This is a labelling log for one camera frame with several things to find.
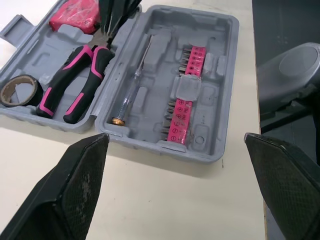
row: pliers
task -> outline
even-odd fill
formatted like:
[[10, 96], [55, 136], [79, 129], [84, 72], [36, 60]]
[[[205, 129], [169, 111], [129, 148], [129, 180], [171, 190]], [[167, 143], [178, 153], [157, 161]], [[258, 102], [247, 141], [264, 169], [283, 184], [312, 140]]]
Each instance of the pliers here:
[[99, 1], [100, 15], [103, 15], [103, 19], [105, 19], [101, 23], [101, 31], [98, 30], [88, 44], [77, 47], [53, 76], [36, 110], [38, 116], [51, 119], [67, 87], [91, 63], [87, 82], [63, 116], [63, 120], [69, 124], [76, 124], [79, 121], [93, 101], [95, 93], [105, 77], [104, 71], [115, 56], [110, 51], [113, 39], [128, 17], [135, 13], [140, 2], [141, 0]]
[[38, 116], [52, 118], [67, 87], [91, 63], [90, 74], [83, 89], [63, 116], [66, 123], [75, 124], [78, 122], [93, 101], [96, 90], [105, 77], [104, 71], [110, 60], [115, 56], [106, 45], [101, 31], [97, 31], [92, 41], [84, 46], [77, 47], [71, 53], [50, 82], [36, 110]]

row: screwdriver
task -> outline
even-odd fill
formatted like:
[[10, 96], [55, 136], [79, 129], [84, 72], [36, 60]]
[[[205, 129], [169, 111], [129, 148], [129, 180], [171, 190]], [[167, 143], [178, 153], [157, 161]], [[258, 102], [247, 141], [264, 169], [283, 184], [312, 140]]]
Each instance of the screwdriver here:
[[151, 42], [152, 42], [153, 37], [154, 37], [153, 35], [150, 36], [148, 47], [146, 48], [146, 50], [143, 54], [142, 60], [139, 64], [139, 67], [137, 68], [137, 70], [134, 73], [134, 77], [131, 80], [130, 87], [128, 88], [128, 90], [125, 93], [124, 100], [121, 104], [121, 107], [118, 111], [118, 114], [116, 115], [116, 117], [114, 117], [112, 119], [112, 124], [114, 124], [114, 125], [118, 125], [118, 126], [125, 125], [127, 113], [130, 112], [132, 104], [137, 97], [137, 93], [139, 90], [139, 79], [140, 79], [141, 73], [143, 71], [144, 61], [147, 56], [148, 50], [151, 46]]

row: black tape roll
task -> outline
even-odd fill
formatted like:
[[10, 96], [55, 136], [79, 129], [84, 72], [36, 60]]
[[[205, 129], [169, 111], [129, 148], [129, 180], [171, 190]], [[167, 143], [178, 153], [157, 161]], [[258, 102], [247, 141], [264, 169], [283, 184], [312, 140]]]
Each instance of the black tape roll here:
[[[11, 97], [16, 91], [16, 85], [19, 84], [31, 84], [33, 91], [23, 102], [12, 103], [10, 102]], [[43, 94], [44, 90], [42, 89], [38, 80], [36, 80], [33, 76], [24, 74], [12, 78], [6, 85], [4, 85], [0, 92], [0, 102], [7, 108], [29, 105], [36, 107], [40, 104]]]

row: metal bit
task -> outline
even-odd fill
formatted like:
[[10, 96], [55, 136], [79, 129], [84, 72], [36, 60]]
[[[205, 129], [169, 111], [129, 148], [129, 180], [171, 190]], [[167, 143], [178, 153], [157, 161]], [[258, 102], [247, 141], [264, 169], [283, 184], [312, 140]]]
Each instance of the metal bit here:
[[172, 121], [172, 115], [171, 114], [168, 114], [168, 115], [165, 115], [164, 118], [168, 121]]
[[183, 73], [183, 74], [184, 74], [186, 71], [187, 71], [187, 68], [186, 68], [186, 67], [182, 67], [182, 66], [179, 67], [179, 72], [180, 72], [180, 73]]
[[172, 108], [167, 108], [166, 111], [168, 112], [168, 114], [173, 114], [175, 110]]
[[174, 108], [176, 106], [176, 102], [175, 101], [169, 101], [168, 105], [169, 105], [169, 107]]
[[170, 128], [163, 128], [161, 130], [161, 133], [163, 133], [163, 134], [169, 134], [169, 132], [170, 132]]
[[171, 122], [170, 122], [170, 121], [166, 121], [166, 120], [163, 121], [163, 123], [162, 123], [162, 127], [163, 127], [163, 128], [169, 129], [170, 126], [171, 126]]

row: pink package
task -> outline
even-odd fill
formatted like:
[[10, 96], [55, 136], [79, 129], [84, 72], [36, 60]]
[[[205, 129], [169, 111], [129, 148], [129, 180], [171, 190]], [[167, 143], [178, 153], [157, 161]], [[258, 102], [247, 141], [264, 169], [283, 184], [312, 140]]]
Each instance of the pink package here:
[[53, 31], [67, 24], [81, 29], [85, 34], [92, 34], [99, 19], [98, 0], [69, 0], [53, 15], [49, 25]]

